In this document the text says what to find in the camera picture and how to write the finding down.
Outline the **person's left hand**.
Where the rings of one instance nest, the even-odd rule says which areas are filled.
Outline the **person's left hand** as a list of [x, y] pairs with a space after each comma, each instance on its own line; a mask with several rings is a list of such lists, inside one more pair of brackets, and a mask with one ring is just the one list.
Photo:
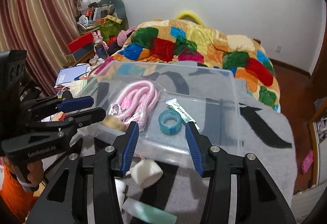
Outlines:
[[[6, 166], [9, 170], [11, 176], [16, 179], [16, 174], [13, 165], [9, 161], [7, 157], [1, 157], [1, 162]], [[44, 169], [43, 169], [43, 162], [41, 160], [27, 164], [27, 169], [29, 171], [27, 175], [27, 179], [32, 184], [39, 185], [44, 177]]]

